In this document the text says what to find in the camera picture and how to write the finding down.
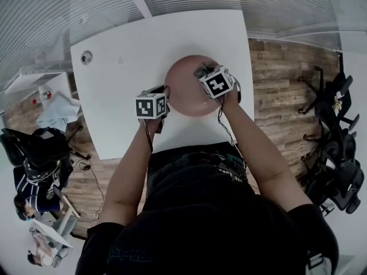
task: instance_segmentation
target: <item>floor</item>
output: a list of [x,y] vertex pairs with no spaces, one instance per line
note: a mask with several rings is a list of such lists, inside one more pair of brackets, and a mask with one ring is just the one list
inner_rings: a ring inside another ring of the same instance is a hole
[[[313,111],[307,115],[298,113],[298,108],[303,107],[314,98],[312,91],[306,88],[306,85],[298,78],[313,80],[314,85],[318,85],[318,72],[314,69],[317,65],[324,69],[325,80],[332,80],[339,72],[338,55],[320,48],[289,42],[249,40],[249,47],[255,122],[277,145],[298,178],[306,170],[300,161],[301,154],[308,153],[312,148],[311,143],[303,140],[303,135],[319,134],[319,126],[315,121]],[[72,79],[71,87],[73,91],[76,90],[75,82]],[[42,108],[33,106],[30,99],[26,99],[6,110],[6,125],[12,129],[32,133],[37,128],[35,120],[41,112]],[[80,124],[84,126],[84,129],[77,134],[70,145],[82,154],[91,155],[93,172],[105,194],[119,159],[99,160],[83,117],[77,123],[68,126],[67,136]],[[76,162],[79,160],[73,156],[72,159]],[[93,172],[91,170],[82,171],[79,164],[76,164],[69,178],[69,185],[63,191],[81,215],[73,231],[74,234],[81,237],[86,237],[87,229],[96,224],[94,215],[102,203],[102,195]],[[249,180],[252,185],[256,186],[250,174]],[[144,205],[144,193],[139,210]]]

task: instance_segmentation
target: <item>cable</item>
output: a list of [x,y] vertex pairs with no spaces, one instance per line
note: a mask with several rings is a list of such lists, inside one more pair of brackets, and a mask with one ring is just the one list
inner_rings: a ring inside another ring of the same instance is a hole
[[38,195],[30,195],[26,199],[29,199],[29,198],[32,198],[32,197],[39,197],[40,195],[45,195],[45,194],[48,194],[48,191],[47,192],[43,192],[42,194],[38,194]]
[[145,119],[143,119],[143,121],[144,121],[144,124],[145,124],[145,134],[146,134],[147,139],[148,139],[150,151],[153,153],[153,143],[151,141],[150,132],[149,132],[149,129],[148,129],[148,122],[149,121],[146,121]]
[[[98,189],[99,189],[99,191],[101,192],[101,195],[102,195],[102,203],[101,203],[101,205],[99,206],[99,209],[98,209],[98,210],[96,211],[96,213],[95,213],[95,215],[97,215],[97,214],[99,213],[99,211],[101,210],[102,205],[103,205],[103,203],[104,203],[104,194],[103,194],[103,192],[102,192],[102,190],[101,190],[101,188],[100,188],[100,186],[99,186],[99,184],[98,184],[97,176],[95,175],[95,173],[94,173],[94,171],[93,171],[91,160],[89,160],[89,165],[88,165],[88,164],[86,164],[86,163],[84,163],[84,162],[81,162],[81,163],[79,164],[79,168],[80,168],[81,170],[83,170],[83,171],[87,171],[87,170],[89,170],[89,169],[85,169],[85,167],[86,167],[86,166],[89,166],[89,167],[90,167],[90,169],[91,169],[91,171],[92,171],[92,173],[93,173],[93,176],[94,176],[94,178],[95,178],[95,180],[96,180],[97,187],[98,187]],[[88,223],[91,223],[91,222],[94,222],[94,221],[98,221],[98,218],[97,218],[96,220],[91,220],[91,221],[89,221],[89,220],[79,220],[78,222],[88,222]]]
[[27,174],[27,181],[30,184],[34,185],[34,186],[38,186],[38,182],[41,182],[41,181],[45,180],[46,178],[49,178],[51,175],[55,174],[56,170],[58,170],[59,168],[61,168],[61,162],[56,165],[55,169],[52,172],[50,172],[47,176],[45,176],[41,179],[35,179],[34,177]]
[[283,153],[288,153],[288,152],[297,152],[297,153],[300,153],[302,157],[304,157],[303,154],[300,151],[296,151],[296,150],[289,150],[289,151],[284,151],[284,152],[281,152],[281,153],[283,154]]
[[223,129],[225,130],[225,132],[229,135],[229,137],[231,138],[231,145],[234,146],[234,141],[233,141],[233,138],[232,138],[232,134],[231,132],[229,131],[229,129],[227,129],[227,127],[220,121],[220,117],[222,117],[223,115],[223,105],[224,105],[224,100],[225,98],[223,99],[223,102],[220,101],[219,99],[219,102],[220,102],[220,108],[218,110],[218,123],[223,127]]
[[73,166],[73,168],[75,168],[77,165],[78,165],[78,163],[80,162],[80,161],[82,161],[82,160],[85,160],[84,158],[80,158],[80,160],[78,161],[78,162],[76,162],[76,164]]

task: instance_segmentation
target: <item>person sitting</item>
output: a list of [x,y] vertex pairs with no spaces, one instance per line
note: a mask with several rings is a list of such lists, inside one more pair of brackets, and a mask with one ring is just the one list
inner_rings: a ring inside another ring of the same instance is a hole
[[[52,228],[54,228],[55,231],[60,228],[63,219],[63,217],[59,218],[53,223]],[[71,233],[76,225],[76,222],[76,217],[69,217],[65,228],[61,233],[61,236],[64,239],[66,239]],[[61,260],[71,252],[69,247],[53,240],[51,237],[43,235],[40,231],[33,227],[29,229],[29,232],[31,232],[32,238],[36,243],[36,254],[32,254],[32,252],[29,250],[27,255],[27,259],[32,265],[37,265],[40,267],[58,265],[55,264],[55,260],[57,258]]]
[[49,178],[48,181],[37,186],[29,182],[24,166],[14,168],[14,185],[17,191],[14,205],[19,218],[25,221],[32,219],[34,215],[37,216],[37,213],[60,211],[64,205],[60,201],[61,190],[67,185],[72,171],[69,158],[66,158],[61,162],[58,179]]
[[[140,123],[109,182],[98,224],[88,229],[76,275],[335,273],[335,235],[239,106],[236,88],[222,111],[243,160],[229,143],[151,154],[147,134],[153,141],[161,120]],[[247,182],[243,161],[261,195]]]

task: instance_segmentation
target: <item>office chair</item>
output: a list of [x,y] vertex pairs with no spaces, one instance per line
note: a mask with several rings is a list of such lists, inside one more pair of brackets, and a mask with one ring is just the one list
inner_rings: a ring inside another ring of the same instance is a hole
[[[361,203],[357,194],[364,181],[364,173],[360,163],[355,160],[356,132],[345,134],[342,146],[327,132],[318,140],[317,156],[314,165],[310,168],[306,160],[303,161],[307,168],[307,174],[301,177],[301,184],[306,185],[305,193],[313,203],[322,207],[322,204],[331,199],[335,205],[348,214],[353,213]],[[328,166],[331,162],[335,168]]]
[[324,102],[329,106],[333,106],[335,102],[335,96],[340,93],[342,101],[342,108],[337,115],[338,123],[343,121],[349,124],[349,130],[351,131],[357,124],[360,119],[360,115],[358,114],[355,119],[351,120],[345,117],[349,108],[352,106],[352,98],[350,97],[349,87],[353,82],[352,76],[345,78],[345,74],[343,72],[343,56],[339,55],[339,68],[340,72],[337,74],[335,79],[332,82],[327,82],[326,87],[324,88],[324,78],[323,78],[323,70],[316,66],[315,69],[320,71],[320,84],[319,88],[312,86],[307,80],[299,79],[304,81],[304,83],[311,88],[312,91],[316,94],[316,99],[310,104],[310,106],[306,109],[299,109],[298,112],[302,114],[307,114],[311,109],[320,102]]
[[364,181],[364,173],[356,160],[344,168],[325,167],[309,180],[305,193],[312,203],[322,207],[329,198],[347,214],[353,214],[361,201],[358,192]]
[[[42,167],[49,162],[61,160],[69,154],[74,154],[81,159],[87,157],[70,148],[68,143],[75,134],[83,129],[80,126],[69,139],[57,129],[40,128],[33,134],[15,131],[13,129],[3,128],[3,134],[0,135],[0,142],[4,146],[10,163],[14,167],[23,165],[25,158],[36,167]],[[51,133],[51,137],[42,138],[47,132]]]
[[3,134],[0,135],[0,142],[4,146],[10,163],[14,167],[24,167],[29,183],[35,186],[49,186],[59,178],[63,170],[66,170],[65,176],[70,176],[72,169],[71,171],[69,169],[69,154],[85,160],[90,158],[76,152],[68,145],[76,132],[81,129],[83,127],[79,127],[69,139],[66,139],[59,130],[54,128],[40,128],[32,135],[4,128]]
[[305,141],[317,143],[317,146],[310,153],[307,153],[306,156],[301,157],[301,161],[309,160],[315,154],[320,154],[320,152],[326,154],[325,150],[330,143],[337,143],[340,154],[336,155],[337,160],[335,162],[342,166],[344,162],[354,158],[357,132],[354,131],[349,134],[348,128],[341,129],[333,109],[329,106],[325,108],[330,109],[330,115],[328,115],[326,111],[322,111],[320,107],[316,108],[316,110],[320,109],[320,113],[317,113],[317,115],[319,117],[319,124],[321,125],[321,137],[318,139],[310,139],[307,135],[303,135]]

